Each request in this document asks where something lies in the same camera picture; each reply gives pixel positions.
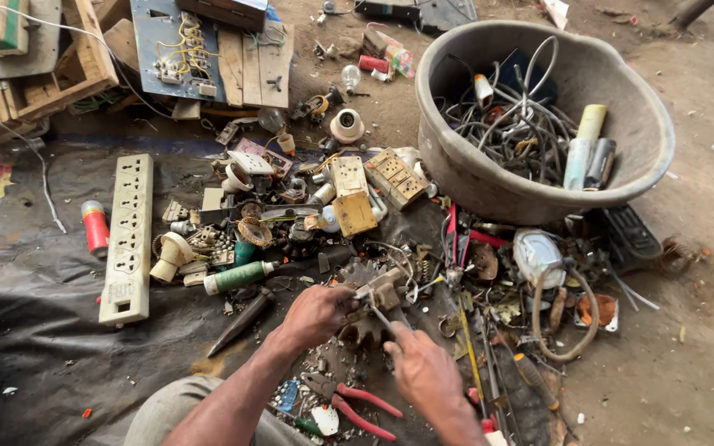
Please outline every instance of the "rubber hose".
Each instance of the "rubber hose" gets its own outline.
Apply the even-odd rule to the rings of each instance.
[[[565,363],[566,361],[573,360],[576,358],[580,353],[585,350],[585,348],[591,343],[591,341],[594,339],[594,336],[597,335],[597,330],[599,330],[600,326],[600,307],[597,304],[597,297],[594,296],[594,292],[591,291],[591,287],[589,287],[588,282],[585,281],[585,278],[578,273],[574,267],[569,266],[569,274],[573,276],[575,279],[578,279],[578,283],[580,283],[580,287],[583,288],[585,291],[585,294],[589,297],[589,303],[591,304],[591,325],[589,327],[589,331],[583,336],[583,339],[578,342],[577,345],[574,346],[573,349],[569,351],[569,353],[566,353],[565,355],[557,355],[550,351],[550,349],[547,348],[547,345],[544,344],[544,339],[542,339],[542,328],[540,326],[540,315],[539,311],[542,305],[542,291],[543,291],[543,285],[544,285],[544,279],[547,278],[548,275],[550,275],[550,272],[556,268],[566,268],[566,266],[563,264],[563,262],[558,262],[558,263],[551,263],[547,268],[544,269],[544,272],[539,276],[539,280],[536,281],[536,291],[533,294],[533,321],[531,322],[533,325],[533,337],[539,340],[539,348],[542,350],[542,353],[551,360],[560,362],[560,363]]]

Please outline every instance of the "white extension board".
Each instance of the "white extension board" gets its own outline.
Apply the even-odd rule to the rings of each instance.
[[[117,159],[106,284],[98,322],[121,325],[148,317],[153,158]]]

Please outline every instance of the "concrete floor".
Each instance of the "concrete floor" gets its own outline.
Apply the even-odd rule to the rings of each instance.
[[[707,261],[694,264],[678,279],[647,273],[628,282],[640,294],[657,302],[658,312],[642,308],[634,313],[621,307],[618,337],[600,337],[580,360],[569,365],[563,383],[565,412],[576,425],[578,413],[586,422],[577,426],[583,444],[714,444],[714,7],[692,27],[693,35],[679,40],[653,40],[648,29],[667,21],[678,7],[674,0],[620,0],[572,2],[567,31],[596,36],[616,47],[622,56],[660,94],[669,110],[677,136],[677,155],[658,186],[634,201],[634,206],[660,239],[680,232],[712,251]],[[351,7],[339,2],[339,9]],[[611,6],[637,16],[640,28],[619,25],[595,11]],[[481,19],[517,19],[546,23],[532,2],[478,0]],[[343,36],[359,39],[366,21],[354,15],[327,20],[319,27],[318,0],[294,0],[276,5],[283,21],[297,26],[296,57],[290,74],[291,102],[340,83],[344,59],[319,62],[312,57],[313,39],[325,45]],[[416,57],[431,43],[407,25],[388,22],[387,33],[400,40]],[[414,80],[401,78],[380,84],[364,78],[360,89],[370,97],[349,104],[363,120],[379,124],[366,137],[369,145],[393,147],[417,143],[419,111]],[[137,110],[123,116],[70,116],[53,119],[58,133],[143,134],[174,138],[211,138],[197,122],[175,125]],[[294,136],[314,140],[322,132],[293,128]],[[685,327],[685,343],[678,341]],[[577,339],[569,335],[569,345]]]

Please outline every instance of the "gray pants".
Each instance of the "gray pants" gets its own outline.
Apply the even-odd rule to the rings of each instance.
[[[223,382],[212,376],[190,376],[162,387],[136,413],[123,446],[159,446],[164,437]],[[265,410],[255,428],[252,444],[312,446],[307,437]]]

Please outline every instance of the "red-handled pliers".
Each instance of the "red-handled pliers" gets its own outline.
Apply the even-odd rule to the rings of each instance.
[[[302,382],[310,387],[310,390],[323,395],[327,399],[331,398],[332,407],[340,410],[344,415],[346,415],[346,418],[351,420],[352,423],[357,425],[357,427],[378,438],[381,438],[382,440],[396,441],[396,436],[392,433],[380,428],[377,425],[372,425],[365,418],[358,415],[343,399],[343,397],[352,397],[374,403],[376,406],[386,410],[388,413],[398,418],[402,418],[404,416],[402,411],[392,407],[387,401],[365,390],[354,389],[353,387],[349,387],[342,382],[336,386],[333,380],[323,375],[319,375],[318,373],[303,373],[301,377]]]

